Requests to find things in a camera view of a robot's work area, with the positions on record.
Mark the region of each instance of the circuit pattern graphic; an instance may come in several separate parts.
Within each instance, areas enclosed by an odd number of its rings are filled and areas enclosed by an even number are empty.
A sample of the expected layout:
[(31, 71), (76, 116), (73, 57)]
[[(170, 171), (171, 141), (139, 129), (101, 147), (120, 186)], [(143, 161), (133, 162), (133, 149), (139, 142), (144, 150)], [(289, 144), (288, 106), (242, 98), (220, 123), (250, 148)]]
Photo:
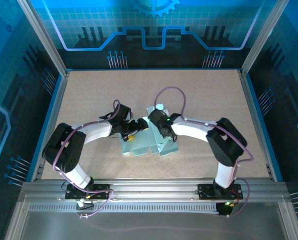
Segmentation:
[(139, 14), (144, 14), (146, 17), (157, 15), (162, 17), (162, 14), (168, 14), (170, 10), (175, 9), (175, 4), (179, 4), (179, 0), (132, 0), (132, 8), (137, 10)]
[(7, 25), (13, 26), (20, 13), (17, 0), (0, 0), (0, 17)]

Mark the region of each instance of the speckled tabletop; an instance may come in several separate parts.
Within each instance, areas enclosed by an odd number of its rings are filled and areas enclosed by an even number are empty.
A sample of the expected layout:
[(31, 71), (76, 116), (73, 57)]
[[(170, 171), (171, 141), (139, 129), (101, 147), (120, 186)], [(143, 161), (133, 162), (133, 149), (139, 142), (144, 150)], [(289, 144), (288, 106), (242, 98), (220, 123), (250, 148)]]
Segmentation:
[[(253, 162), (243, 163), (240, 177), (268, 177), (250, 111), (236, 70), (113, 70), (70, 73), (57, 124), (79, 125), (94, 121), (112, 111), (119, 99), (131, 107), (135, 118), (146, 116), (156, 94), (167, 86), (181, 88), (187, 96), (185, 116), (217, 121), (228, 118), (248, 141)], [(180, 113), (183, 98), (176, 90), (163, 93), (170, 113)], [(165, 156), (122, 154), (119, 139), (101, 138), (84, 146), (80, 164), (97, 179), (105, 178), (207, 178), (214, 177), (217, 161), (206, 142), (178, 137), (179, 151)], [(60, 179), (49, 164), (43, 179)]]

